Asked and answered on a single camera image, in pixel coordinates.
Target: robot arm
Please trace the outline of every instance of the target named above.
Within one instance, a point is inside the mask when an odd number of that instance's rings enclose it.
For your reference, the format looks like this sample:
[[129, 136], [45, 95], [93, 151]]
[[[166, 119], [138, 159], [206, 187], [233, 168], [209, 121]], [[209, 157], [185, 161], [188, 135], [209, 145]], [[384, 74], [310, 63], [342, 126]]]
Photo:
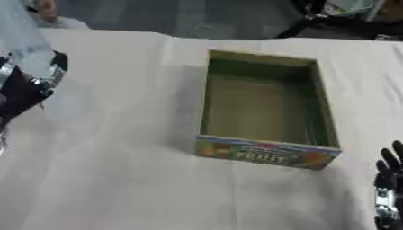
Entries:
[[18, 0], [0, 0], [0, 134], [16, 116], [53, 94], [67, 71], [67, 56], [54, 51]]
[[377, 162], [375, 178], [375, 223], [379, 230], [402, 229], [403, 217], [403, 145], [393, 142], [393, 150], [382, 149], [383, 161]]

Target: cardboard box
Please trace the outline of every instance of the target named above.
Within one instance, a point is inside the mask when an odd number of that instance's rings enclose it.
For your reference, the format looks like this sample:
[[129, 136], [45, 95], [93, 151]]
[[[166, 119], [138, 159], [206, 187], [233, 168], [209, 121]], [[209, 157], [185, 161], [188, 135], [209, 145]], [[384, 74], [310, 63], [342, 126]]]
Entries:
[[197, 154], [321, 170], [341, 152], [313, 59], [213, 50]]

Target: white fabric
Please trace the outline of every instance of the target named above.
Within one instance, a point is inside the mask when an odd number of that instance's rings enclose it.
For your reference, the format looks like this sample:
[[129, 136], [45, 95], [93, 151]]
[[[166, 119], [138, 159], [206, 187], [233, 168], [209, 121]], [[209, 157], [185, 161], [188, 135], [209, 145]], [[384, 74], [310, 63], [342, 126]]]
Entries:
[[[45, 33], [70, 70], [12, 123], [0, 229], [375, 229], [375, 161], [403, 139], [400, 43]], [[195, 156], [208, 49], [316, 58], [345, 152], [323, 172]]]

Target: white tablecloth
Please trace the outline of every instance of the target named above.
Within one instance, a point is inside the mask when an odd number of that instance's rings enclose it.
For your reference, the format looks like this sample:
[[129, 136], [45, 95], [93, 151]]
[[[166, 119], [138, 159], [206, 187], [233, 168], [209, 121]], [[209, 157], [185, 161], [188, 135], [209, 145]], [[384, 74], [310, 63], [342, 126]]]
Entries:
[[[11, 125], [0, 229], [374, 229], [375, 161], [403, 139], [401, 44], [44, 32], [70, 70]], [[342, 155], [323, 172], [195, 156], [208, 49], [316, 58]]]

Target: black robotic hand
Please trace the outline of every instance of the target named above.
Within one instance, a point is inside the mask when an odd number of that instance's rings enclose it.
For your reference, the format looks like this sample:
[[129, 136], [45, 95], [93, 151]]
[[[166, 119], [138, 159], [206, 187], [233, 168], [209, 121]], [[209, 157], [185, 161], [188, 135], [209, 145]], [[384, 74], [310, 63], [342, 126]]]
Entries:
[[377, 188], [378, 214], [375, 217], [375, 224], [379, 230], [403, 229], [403, 144], [395, 141], [392, 147], [396, 155], [383, 148], [381, 150], [383, 161], [379, 160], [376, 163], [379, 172], [374, 183]]

